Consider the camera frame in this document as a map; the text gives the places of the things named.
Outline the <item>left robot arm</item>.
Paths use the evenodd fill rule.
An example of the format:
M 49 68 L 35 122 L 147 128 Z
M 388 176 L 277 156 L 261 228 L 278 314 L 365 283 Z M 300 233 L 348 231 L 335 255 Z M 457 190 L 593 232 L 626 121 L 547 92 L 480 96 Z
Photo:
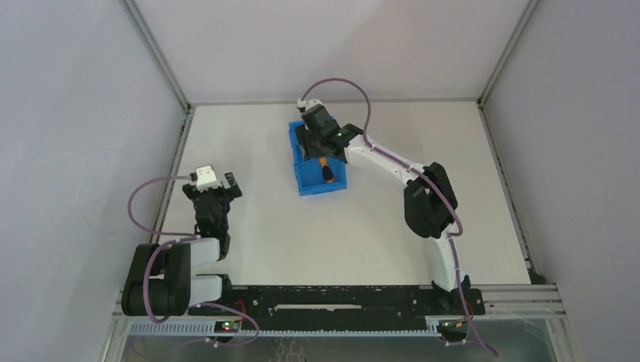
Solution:
M 184 176 L 184 195 L 192 202 L 192 232 L 170 232 L 162 244 L 140 244 L 134 251 L 121 296 L 122 312 L 160 324 L 193 305 L 215 302 L 228 284 L 226 275 L 195 275 L 194 268 L 226 258 L 231 244 L 230 204 L 242 196 L 232 173 L 220 179 L 201 167 Z

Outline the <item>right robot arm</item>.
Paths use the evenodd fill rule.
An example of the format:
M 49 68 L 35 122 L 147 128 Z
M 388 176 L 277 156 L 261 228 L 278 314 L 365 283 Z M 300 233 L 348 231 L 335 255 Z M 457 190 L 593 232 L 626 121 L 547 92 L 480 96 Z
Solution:
M 295 130 L 302 155 L 334 158 L 389 177 L 400 185 L 408 228 L 426 243 L 432 285 L 444 294 L 462 296 L 468 286 L 453 238 L 462 226 L 444 167 L 409 161 L 369 139 L 354 124 L 339 125 L 320 100 L 298 100 L 303 125 Z

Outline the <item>orange black handled screwdriver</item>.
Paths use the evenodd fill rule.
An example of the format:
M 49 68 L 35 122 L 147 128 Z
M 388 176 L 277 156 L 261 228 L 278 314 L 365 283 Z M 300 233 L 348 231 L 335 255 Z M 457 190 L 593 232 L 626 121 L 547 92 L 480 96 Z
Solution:
M 328 163 L 328 159 L 323 157 L 319 160 L 320 165 L 322 166 L 322 176 L 326 183 L 332 183 L 334 181 L 334 174 L 330 165 Z

